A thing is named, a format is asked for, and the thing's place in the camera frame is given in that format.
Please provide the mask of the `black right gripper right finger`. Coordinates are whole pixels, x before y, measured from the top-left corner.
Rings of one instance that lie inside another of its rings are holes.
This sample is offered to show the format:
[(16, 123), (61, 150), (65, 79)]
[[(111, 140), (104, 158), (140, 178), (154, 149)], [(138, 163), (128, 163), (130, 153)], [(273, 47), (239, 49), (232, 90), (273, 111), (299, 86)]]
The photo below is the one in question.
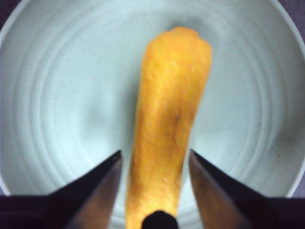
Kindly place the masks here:
[(305, 200), (268, 198), (201, 157), (189, 155), (191, 183), (206, 229), (303, 229)]

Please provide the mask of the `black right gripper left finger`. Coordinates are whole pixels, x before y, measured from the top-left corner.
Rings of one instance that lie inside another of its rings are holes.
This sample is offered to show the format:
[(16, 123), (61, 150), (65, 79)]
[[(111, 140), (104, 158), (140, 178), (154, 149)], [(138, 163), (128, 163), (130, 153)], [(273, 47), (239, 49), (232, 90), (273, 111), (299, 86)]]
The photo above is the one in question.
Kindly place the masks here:
[(2, 196), (2, 229), (105, 229), (116, 200), (121, 151), (84, 176), (45, 196)]

